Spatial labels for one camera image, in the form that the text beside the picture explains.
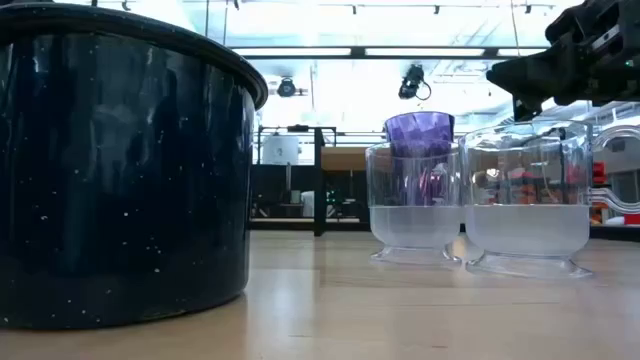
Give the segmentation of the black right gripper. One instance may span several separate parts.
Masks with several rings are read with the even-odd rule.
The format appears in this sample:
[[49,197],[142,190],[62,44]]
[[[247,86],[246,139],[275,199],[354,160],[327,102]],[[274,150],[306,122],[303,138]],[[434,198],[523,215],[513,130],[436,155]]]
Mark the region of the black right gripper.
[[514,97],[515,120],[532,120],[548,99],[559,106],[638,102],[638,59],[638,48],[592,52],[586,47],[551,47],[493,65],[486,78]]

